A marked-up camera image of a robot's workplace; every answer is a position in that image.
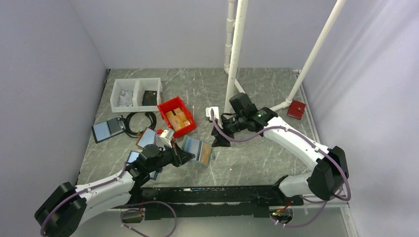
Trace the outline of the orange credit card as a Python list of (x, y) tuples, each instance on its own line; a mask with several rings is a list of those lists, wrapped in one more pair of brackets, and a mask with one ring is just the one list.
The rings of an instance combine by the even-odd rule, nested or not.
[(201, 145), (199, 162), (207, 165), (211, 156), (212, 147), (206, 143)]

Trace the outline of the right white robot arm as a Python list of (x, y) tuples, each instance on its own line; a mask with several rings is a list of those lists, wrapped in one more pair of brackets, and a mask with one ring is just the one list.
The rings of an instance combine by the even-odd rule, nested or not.
[(206, 117), (213, 123), (213, 147), (230, 147), (232, 142), (243, 143), (256, 136), (269, 139), (299, 158), (309, 172), (296, 176), (285, 175), (272, 186), (272, 198), (284, 205), (291, 198), (313, 194), (323, 201), (351, 199), (349, 172), (342, 148), (329, 148), (300, 133), (287, 124), (276, 112), (258, 109), (245, 93), (229, 99), (234, 112), (220, 113), (218, 107), (207, 107)]

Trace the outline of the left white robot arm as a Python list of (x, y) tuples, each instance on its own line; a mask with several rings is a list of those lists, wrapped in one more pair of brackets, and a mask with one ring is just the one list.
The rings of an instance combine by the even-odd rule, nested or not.
[(79, 225), (110, 208), (126, 204), (136, 207), (142, 201), (141, 187), (151, 180), (151, 173), (170, 164), (180, 167), (194, 158), (177, 144), (149, 144), (136, 159), (128, 158), (114, 175), (84, 185), (62, 183), (34, 214), (40, 235), (69, 237)]

